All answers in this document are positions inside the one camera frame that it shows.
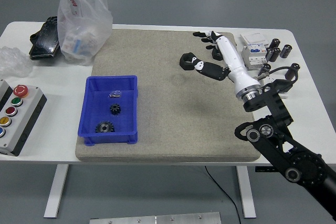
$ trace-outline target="beige felt mat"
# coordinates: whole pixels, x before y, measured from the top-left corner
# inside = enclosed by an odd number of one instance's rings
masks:
[[[233,35],[222,33],[231,41]],[[193,52],[215,61],[192,32],[115,29],[97,53],[93,76],[138,76],[138,143],[96,144],[77,139],[76,156],[88,162],[248,162],[260,154],[234,136],[252,121],[229,79],[216,81],[184,71],[179,60]]]

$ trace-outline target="plastic bag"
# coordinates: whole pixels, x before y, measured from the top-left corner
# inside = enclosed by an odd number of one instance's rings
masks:
[[[9,76],[26,77],[33,70],[33,63],[28,55],[18,48],[0,48],[0,78]]]
[[[112,22],[107,0],[60,0],[57,30],[65,58],[89,64],[111,36]]]

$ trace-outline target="yellow button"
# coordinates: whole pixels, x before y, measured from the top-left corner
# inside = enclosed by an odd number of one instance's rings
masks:
[[[0,126],[7,127],[11,124],[12,119],[4,116],[3,118],[0,118]]]

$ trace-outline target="blue plastic bin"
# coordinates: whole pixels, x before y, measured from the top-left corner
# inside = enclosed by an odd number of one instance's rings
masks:
[[[91,76],[86,80],[82,113],[78,135],[84,138],[86,146],[98,143],[128,143],[138,141],[136,107],[138,98],[136,76]],[[110,97],[121,91],[118,98]],[[121,113],[113,115],[112,104],[119,104]],[[96,133],[101,122],[109,121],[115,132]]]

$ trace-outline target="red button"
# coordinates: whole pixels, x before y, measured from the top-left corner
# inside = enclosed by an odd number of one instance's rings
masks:
[[[15,116],[17,113],[17,109],[15,107],[8,107],[5,111],[8,116]]]
[[[17,97],[24,97],[25,95],[28,94],[28,88],[25,85],[18,85],[15,87],[13,93]]]

